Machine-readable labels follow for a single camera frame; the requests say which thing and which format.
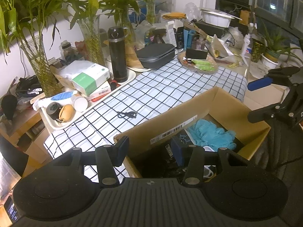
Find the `checkered white tablecloth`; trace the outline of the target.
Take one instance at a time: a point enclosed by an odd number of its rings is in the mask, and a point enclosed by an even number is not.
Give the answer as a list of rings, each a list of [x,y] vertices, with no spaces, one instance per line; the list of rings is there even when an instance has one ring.
[[[44,147],[55,159],[75,147],[86,152],[113,145],[116,135],[214,86],[243,101],[247,79],[224,67],[219,67],[215,74],[199,74],[186,69],[175,58],[158,70],[138,75],[70,127],[52,132]]]

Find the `pink white flat box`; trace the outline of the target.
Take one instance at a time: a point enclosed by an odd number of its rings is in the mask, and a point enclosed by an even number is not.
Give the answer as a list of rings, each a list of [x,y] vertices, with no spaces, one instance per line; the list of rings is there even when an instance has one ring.
[[[100,85],[94,92],[90,94],[90,96],[87,96],[87,100],[93,100],[99,96],[106,95],[111,92],[111,87],[108,81]]]

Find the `white plastic tray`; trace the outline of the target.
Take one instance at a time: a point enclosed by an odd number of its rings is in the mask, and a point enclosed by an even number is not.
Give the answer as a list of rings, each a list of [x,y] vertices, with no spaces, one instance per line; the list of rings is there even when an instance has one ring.
[[[81,108],[80,110],[75,110],[75,114],[72,116],[70,121],[65,122],[58,122],[56,120],[53,120],[46,112],[46,108],[41,107],[39,109],[39,113],[42,117],[42,121],[44,122],[45,127],[47,128],[48,132],[51,133],[54,130],[61,130],[65,129],[72,125],[73,122],[75,122],[77,119],[79,119],[82,115],[86,114],[88,111],[92,110],[93,107],[98,105],[101,101],[106,100],[109,96],[116,93],[118,90],[120,90],[122,87],[129,84],[132,80],[135,79],[136,73],[133,70],[128,69],[128,79],[127,81],[123,83],[117,83],[117,87],[114,90],[111,90],[109,87],[109,84],[105,85],[103,84],[103,88],[100,89],[96,94],[93,94],[92,97],[85,97],[87,99],[87,108],[84,110]]]

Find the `wicker tray with snacks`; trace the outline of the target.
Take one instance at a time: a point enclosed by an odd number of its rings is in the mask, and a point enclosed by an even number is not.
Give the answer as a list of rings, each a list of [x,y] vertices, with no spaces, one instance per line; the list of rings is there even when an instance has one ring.
[[[210,54],[206,59],[191,59],[186,58],[185,51],[183,51],[178,53],[177,58],[182,66],[199,74],[214,74],[218,71],[218,65]]]

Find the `glass vase bamboo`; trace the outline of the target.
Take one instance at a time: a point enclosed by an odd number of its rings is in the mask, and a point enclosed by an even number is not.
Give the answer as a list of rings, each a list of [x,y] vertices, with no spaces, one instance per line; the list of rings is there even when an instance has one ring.
[[[53,24],[58,33],[55,14],[61,12],[64,0],[1,0],[1,50],[10,53],[13,41],[28,59],[45,96],[61,92],[50,70],[43,43],[43,31]]]
[[[107,17],[113,17],[115,24],[129,33],[126,41],[133,41],[133,30],[128,12],[130,8],[139,12],[136,0],[67,0],[66,3],[74,12],[70,28],[73,28],[75,24],[79,25],[90,61],[105,65],[99,35],[98,12],[104,13]]]

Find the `dark grey zip case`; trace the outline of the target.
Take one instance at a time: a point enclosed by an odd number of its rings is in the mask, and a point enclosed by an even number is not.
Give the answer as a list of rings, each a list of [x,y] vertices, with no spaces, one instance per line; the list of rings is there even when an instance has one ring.
[[[175,57],[175,46],[172,44],[149,44],[136,51],[140,63],[147,69],[159,69]]]

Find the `small potted aloe plant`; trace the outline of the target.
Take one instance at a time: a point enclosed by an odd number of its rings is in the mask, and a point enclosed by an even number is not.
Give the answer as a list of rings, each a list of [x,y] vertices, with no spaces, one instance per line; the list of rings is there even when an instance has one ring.
[[[300,46],[291,46],[290,38],[283,35],[280,27],[269,30],[264,21],[262,21],[262,25],[264,27],[264,37],[266,41],[266,49],[263,54],[265,58],[278,63],[279,57],[286,55],[287,59],[294,58],[302,64],[302,59],[293,52],[294,50],[301,50]]]

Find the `tan round coin pouch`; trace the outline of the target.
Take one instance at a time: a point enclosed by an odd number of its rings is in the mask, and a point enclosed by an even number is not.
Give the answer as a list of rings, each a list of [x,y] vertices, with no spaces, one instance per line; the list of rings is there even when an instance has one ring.
[[[69,122],[73,119],[76,110],[71,104],[65,105],[60,109],[58,122]]]

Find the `middle glass vase bamboo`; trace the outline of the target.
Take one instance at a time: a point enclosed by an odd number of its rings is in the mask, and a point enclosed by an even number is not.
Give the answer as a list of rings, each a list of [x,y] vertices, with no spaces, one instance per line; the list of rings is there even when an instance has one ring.
[[[139,12],[136,0],[67,0],[66,3],[74,12],[70,28],[73,28],[75,24],[79,25],[90,61],[105,65],[99,35],[98,12],[104,13],[107,17],[113,17],[115,24],[129,33],[126,41],[133,41],[133,30],[128,12],[130,8]]]

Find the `white cylindrical jar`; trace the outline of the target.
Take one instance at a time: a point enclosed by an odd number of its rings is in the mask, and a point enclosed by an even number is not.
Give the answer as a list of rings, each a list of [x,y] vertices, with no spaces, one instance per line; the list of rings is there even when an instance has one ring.
[[[74,95],[72,97],[73,107],[76,111],[83,112],[88,107],[88,101],[85,97],[81,95]]]

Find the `brown cardboard box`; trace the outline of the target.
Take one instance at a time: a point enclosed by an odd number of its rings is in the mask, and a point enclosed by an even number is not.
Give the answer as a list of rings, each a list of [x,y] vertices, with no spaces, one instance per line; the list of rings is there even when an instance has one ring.
[[[140,178],[132,159],[169,140],[180,130],[199,119],[207,119],[217,126],[232,130],[243,144],[239,155],[250,160],[268,135],[271,127],[264,121],[252,124],[248,121],[250,109],[219,87],[193,97],[168,111],[114,137],[118,142],[129,138],[129,149],[123,164],[129,177]]]

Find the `black thermos bottle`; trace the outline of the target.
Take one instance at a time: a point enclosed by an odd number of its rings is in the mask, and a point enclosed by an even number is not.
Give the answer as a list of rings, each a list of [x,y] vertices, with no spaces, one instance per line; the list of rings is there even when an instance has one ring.
[[[113,78],[117,82],[125,82],[128,79],[125,33],[122,27],[110,27],[108,30],[108,43],[112,65]]]

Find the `green white tissue box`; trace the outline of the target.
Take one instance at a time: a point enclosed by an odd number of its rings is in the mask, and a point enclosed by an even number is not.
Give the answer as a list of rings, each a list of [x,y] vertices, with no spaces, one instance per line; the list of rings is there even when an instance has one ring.
[[[93,64],[71,81],[75,89],[86,96],[90,96],[99,86],[110,78],[108,68],[98,64]]]

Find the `blue white tube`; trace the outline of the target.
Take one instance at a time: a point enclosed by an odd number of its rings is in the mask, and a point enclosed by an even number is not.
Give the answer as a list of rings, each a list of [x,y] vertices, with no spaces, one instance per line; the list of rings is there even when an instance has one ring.
[[[32,104],[33,110],[37,111],[40,108],[47,108],[51,103],[58,103],[62,106],[72,104],[72,98],[74,95],[78,94],[78,91],[67,91],[62,92],[52,97],[46,97],[43,99],[36,100]]]

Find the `teal mesh bath sponge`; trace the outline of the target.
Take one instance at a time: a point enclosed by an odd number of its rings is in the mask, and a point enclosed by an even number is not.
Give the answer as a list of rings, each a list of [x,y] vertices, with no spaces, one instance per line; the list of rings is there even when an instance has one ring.
[[[236,133],[217,127],[213,122],[199,119],[195,124],[186,129],[194,141],[200,147],[208,146],[214,151],[219,148],[236,149],[234,143]]]

